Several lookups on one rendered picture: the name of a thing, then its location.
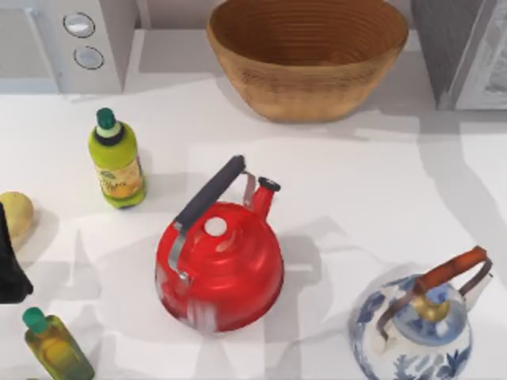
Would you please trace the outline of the red kettle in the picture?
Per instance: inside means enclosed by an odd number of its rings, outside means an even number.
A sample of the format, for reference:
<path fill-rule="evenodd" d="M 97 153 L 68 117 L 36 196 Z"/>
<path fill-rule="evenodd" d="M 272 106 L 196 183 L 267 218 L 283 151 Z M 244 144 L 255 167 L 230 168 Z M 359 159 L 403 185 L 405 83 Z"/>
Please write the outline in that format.
<path fill-rule="evenodd" d="M 233 156 L 163 233 L 155 283 L 165 309 L 203 333 L 262 317 L 284 283 L 280 244 L 268 223 L 280 185 L 256 177 Z"/>

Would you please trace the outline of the brown woven basket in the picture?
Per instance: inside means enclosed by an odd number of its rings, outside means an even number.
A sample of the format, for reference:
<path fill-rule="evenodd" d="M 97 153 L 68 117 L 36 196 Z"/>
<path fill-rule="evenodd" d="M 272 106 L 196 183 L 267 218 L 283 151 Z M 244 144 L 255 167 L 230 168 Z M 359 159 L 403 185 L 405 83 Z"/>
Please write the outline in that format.
<path fill-rule="evenodd" d="M 364 103 L 409 29 L 386 0 L 224 0 L 206 33 L 232 87 L 259 116 L 323 123 Z"/>

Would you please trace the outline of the round green bottle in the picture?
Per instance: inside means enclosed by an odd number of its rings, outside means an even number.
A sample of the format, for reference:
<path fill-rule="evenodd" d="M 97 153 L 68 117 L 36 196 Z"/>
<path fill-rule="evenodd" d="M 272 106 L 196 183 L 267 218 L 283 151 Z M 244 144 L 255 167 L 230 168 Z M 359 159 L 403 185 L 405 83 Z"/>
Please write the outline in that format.
<path fill-rule="evenodd" d="M 88 150 L 105 200 L 117 209 L 140 204 L 147 194 L 135 132 L 110 108 L 96 112 Z"/>

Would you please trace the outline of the microwave knob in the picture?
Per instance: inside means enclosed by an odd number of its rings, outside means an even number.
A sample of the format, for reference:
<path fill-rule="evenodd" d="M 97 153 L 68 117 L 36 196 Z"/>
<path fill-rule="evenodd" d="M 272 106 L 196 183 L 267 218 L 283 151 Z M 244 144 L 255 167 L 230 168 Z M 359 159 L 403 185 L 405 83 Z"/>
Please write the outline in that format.
<path fill-rule="evenodd" d="M 73 13 L 63 17 L 63 27 L 74 37 L 88 38 L 95 32 L 95 23 L 86 13 Z"/>
<path fill-rule="evenodd" d="M 73 52 L 75 63 L 85 70 L 98 70 L 105 64 L 103 54 L 95 47 L 78 47 Z"/>

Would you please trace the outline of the blue and white teapot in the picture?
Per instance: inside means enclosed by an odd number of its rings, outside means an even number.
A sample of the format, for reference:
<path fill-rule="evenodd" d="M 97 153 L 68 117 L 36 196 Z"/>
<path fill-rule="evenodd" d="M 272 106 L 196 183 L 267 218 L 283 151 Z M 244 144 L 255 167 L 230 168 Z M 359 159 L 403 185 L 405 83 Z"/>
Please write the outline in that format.
<path fill-rule="evenodd" d="M 424 274 L 392 280 L 352 317 L 351 349 L 367 380 L 457 380 L 473 347 L 468 313 L 492 280 L 480 246 Z"/>

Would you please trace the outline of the yellow bread roll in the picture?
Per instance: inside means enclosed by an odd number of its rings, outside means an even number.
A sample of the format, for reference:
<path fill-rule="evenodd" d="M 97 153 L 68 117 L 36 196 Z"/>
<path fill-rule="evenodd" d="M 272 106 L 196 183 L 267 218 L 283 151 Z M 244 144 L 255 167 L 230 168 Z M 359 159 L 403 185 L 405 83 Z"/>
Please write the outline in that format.
<path fill-rule="evenodd" d="M 30 198 L 21 192 L 3 192 L 0 194 L 8 225 L 12 246 L 19 249 L 26 240 L 34 220 L 34 207 Z"/>

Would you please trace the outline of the pale microwave oven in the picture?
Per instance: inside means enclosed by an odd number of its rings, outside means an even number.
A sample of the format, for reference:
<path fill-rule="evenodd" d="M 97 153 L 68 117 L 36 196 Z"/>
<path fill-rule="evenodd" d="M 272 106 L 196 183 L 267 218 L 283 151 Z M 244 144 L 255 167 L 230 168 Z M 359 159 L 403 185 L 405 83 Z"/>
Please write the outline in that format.
<path fill-rule="evenodd" d="M 63 17 L 86 13 L 95 23 L 88 38 L 63 27 Z M 0 94 L 122 93 L 139 21 L 135 0 L 0 0 Z M 91 46 L 105 58 L 85 70 L 73 58 Z"/>

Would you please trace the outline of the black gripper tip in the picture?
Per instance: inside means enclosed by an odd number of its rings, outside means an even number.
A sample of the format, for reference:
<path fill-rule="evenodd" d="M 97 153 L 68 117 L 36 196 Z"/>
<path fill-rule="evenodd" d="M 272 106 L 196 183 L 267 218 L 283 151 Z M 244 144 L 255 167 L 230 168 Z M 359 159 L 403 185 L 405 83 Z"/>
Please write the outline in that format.
<path fill-rule="evenodd" d="M 0 202 L 0 305 L 21 303 L 32 293 L 33 285 L 15 257 L 5 209 Z"/>

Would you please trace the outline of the square olive green bottle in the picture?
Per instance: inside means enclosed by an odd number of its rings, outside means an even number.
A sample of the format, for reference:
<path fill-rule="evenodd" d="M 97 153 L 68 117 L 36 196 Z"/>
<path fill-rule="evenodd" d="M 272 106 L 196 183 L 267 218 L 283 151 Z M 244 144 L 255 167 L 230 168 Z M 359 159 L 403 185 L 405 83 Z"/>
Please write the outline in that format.
<path fill-rule="evenodd" d="M 30 307 L 22 321 L 25 343 L 54 380 L 93 380 L 94 368 L 59 317 Z"/>

